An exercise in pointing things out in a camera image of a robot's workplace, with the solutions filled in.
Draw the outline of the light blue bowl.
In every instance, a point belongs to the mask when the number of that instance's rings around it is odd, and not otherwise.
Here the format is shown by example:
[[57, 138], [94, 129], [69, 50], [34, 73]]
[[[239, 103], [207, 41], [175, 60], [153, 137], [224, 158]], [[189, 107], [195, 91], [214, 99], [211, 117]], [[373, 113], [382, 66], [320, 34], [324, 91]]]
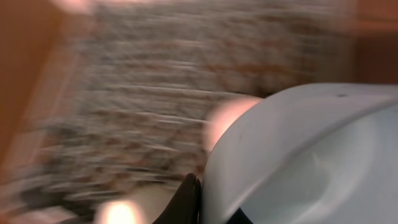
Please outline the light blue bowl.
[[247, 110], [205, 168], [202, 223], [397, 222], [397, 87], [311, 84]]

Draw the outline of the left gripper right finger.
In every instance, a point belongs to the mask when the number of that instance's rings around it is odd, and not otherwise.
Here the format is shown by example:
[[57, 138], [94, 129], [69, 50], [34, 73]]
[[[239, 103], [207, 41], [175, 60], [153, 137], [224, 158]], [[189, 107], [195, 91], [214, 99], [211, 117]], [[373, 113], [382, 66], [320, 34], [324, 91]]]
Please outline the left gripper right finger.
[[253, 224], [246, 214], [239, 208], [226, 222], [226, 224]]

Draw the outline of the white pink bowl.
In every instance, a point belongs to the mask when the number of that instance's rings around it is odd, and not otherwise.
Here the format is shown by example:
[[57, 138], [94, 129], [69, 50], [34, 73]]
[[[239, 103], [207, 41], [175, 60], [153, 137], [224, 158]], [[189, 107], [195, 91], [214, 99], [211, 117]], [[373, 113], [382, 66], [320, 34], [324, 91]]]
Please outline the white pink bowl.
[[245, 96], [220, 103], [206, 117], [203, 128], [203, 145], [207, 153], [211, 153], [215, 144], [225, 131], [248, 109], [258, 104], [262, 98]]

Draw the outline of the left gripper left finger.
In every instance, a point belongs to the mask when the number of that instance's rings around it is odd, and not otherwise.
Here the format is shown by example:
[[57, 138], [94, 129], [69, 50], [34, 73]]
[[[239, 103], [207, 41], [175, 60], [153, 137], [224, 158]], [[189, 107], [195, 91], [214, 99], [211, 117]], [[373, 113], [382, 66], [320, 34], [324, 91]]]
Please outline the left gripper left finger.
[[189, 173], [153, 224], [197, 224], [201, 204], [201, 183]]

